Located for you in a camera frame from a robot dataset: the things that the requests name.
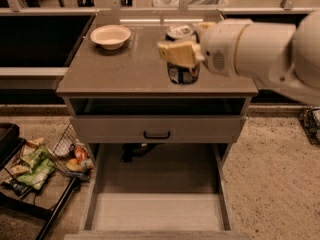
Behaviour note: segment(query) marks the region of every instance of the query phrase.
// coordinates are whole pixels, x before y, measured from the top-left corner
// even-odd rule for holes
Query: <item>cabinet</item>
[[[107,51],[89,36],[115,23],[113,16],[97,15],[57,89],[96,164],[81,233],[66,239],[121,239],[131,231],[146,237],[176,232],[181,239],[201,239],[193,235],[201,231],[203,237],[242,239],[232,231],[222,166],[257,94],[255,84],[205,68],[195,83],[174,84],[156,48],[173,23],[124,24],[130,40]],[[146,158],[123,164],[124,143],[159,145]]]
[[[93,19],[93,13],[0,13],[1,103],[62,103],[57,83]]]

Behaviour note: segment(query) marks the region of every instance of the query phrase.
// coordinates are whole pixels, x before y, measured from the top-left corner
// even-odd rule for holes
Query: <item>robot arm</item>
[[[227,19],[201,34],[203,56],[195,57],[212,73],[250,77],[259,89],[319,105],[320,32],[317,26],[320,26],[320,12],[308,15],[298,29],[291,24]],[[170,61],[168,56],[161,57]]]

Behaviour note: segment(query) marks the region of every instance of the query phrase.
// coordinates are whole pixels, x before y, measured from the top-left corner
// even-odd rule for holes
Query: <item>drawer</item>
[[[240,115],[245,97],[71,98],[77,115]]]
[[[119,144],[100,146],[80,230],[225,230],[209,144],[159,145],[132,163],[120,161],[122,152]]]
[[[74,116],[87,143],[233,143],[245,116]]]

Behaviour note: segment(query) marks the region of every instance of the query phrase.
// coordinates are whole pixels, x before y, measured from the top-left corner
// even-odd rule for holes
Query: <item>small bowl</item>
[[[123,43],[131,36],[131,31],[120,25],[106,25],[95,29],[91,40],[101,45],[106,50],[116,50],[122,47]]]

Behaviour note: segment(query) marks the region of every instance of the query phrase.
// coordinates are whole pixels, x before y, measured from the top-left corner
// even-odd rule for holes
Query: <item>soda can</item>
[[[177,24],[167,29],[167,40],[193,40],[197,41],[196,31],[191,24]]]
[[[168,41],[195,41],[198,36],[191,24],[177,24],[167,29],[166,40]],[[168,75],[175,84],[192,84],[197,81],[200,72],[200,64],[194,68],[184,68],[172,63],[167,63]]]

